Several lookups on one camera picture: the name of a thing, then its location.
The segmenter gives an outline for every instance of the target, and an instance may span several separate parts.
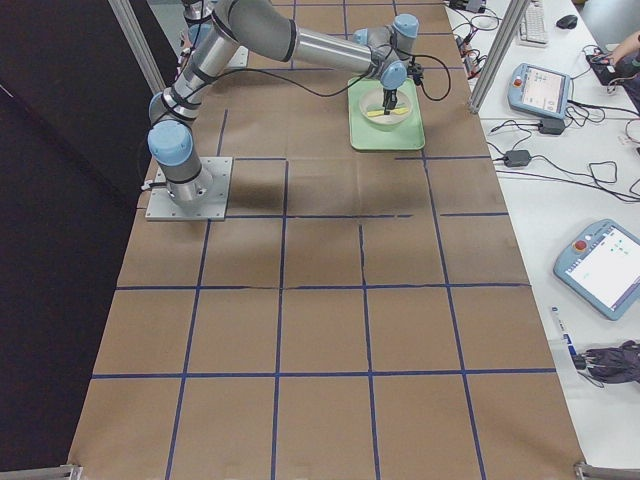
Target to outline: white desk surface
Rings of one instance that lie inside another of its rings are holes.
[[[506,0],[487,2],[487,6],[500,16],[507,4]],[[575,30],[563,31],[555,27],[560,17],[577,14],[573,4],[569,0],[546,0],[544,7],[548,47],[519,46],[514,41],[480,110],[487,141],[503,151],[512,148],[517,140],[526,136],[525,133],[513,127],[490,133],[491,128],[504,119],[533,118],[511,110],[506,100],[511,72],[517,65],[530,63],[571,76],[588,68],[582,48],[594,41],[582,20],[578,21]],[[455,12],[448,14],[452,26],[462,22],[462,17]],[[461,27],[457,32],[466,35],[467,29]],[[494,36],[495,32],[478,32],[471,45],[486,54]],[[592,72],[577,79],[574,87],[573,98],[577,101],[635,111],[623,89],[607,94]],[[560,137],[535,132],[518,148],[527,149],[532,155],[545,155],[563,168],[574,171],[586,172],[590,162],[614,160],[618,164],[619,178],[616,189],[627,192],[640,178],[638,145],[626,138],[624,126],[627,121],[621,120],[631,116],[609,112],[607,117],[609,119],[602,124],[568,128]],[[494,158],[500,157],[495,150],[491,149],[491,152]],[[501,164],[496,168],[506,169]],[[534,160],[521,171],[567,178],[543,160]],[[640,442],[637,441],[640,384],[607,385],[599,389],[578,376],[550,311],[552,306],[559,308],[560,318],[578,352],[640,339],[639,304],[619,321],[609,321],[560,282],[552,271],[563,247],[594,221],[612,218],[640,235],[640,205],[624,204],[603,192],[566,183],[506,174],[499,174],[499,178],[585,459],[598,467],[640,468]]]

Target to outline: computer mouse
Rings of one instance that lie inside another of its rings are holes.
[[[558,28],[568,28],[568,29],[572,29],[572,28],[576,28],[576,25],[578,24],[578,17],[576,17],[575,15],[565,15],[564,17],[562,17],[560,20],[558,20],[556,22],[556,27]]]

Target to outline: keyboard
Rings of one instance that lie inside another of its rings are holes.
[[[544,26],[544,8],[542,0],[531,0],[520,23],[516,41],[520,45],[544,48],[549,36]]]

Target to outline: green tray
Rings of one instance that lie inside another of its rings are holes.
[[[360,80],[348,90],[349,131],[351,146],[356,150],[420,150],[424,147],[424,129],[416,87],[407,79],[399,88],[412,104],[409,117],[396,125],[378,125],[367,120],[358,105],[360,97],[369,90],[380,88],[378,80]]]

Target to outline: emergency stop button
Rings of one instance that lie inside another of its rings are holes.
[[[577,251],[577,252],[584,252],[587,249],[587,242],[585,242],[584,240],[577,240],[574,244],[573,244],[573,248]]]

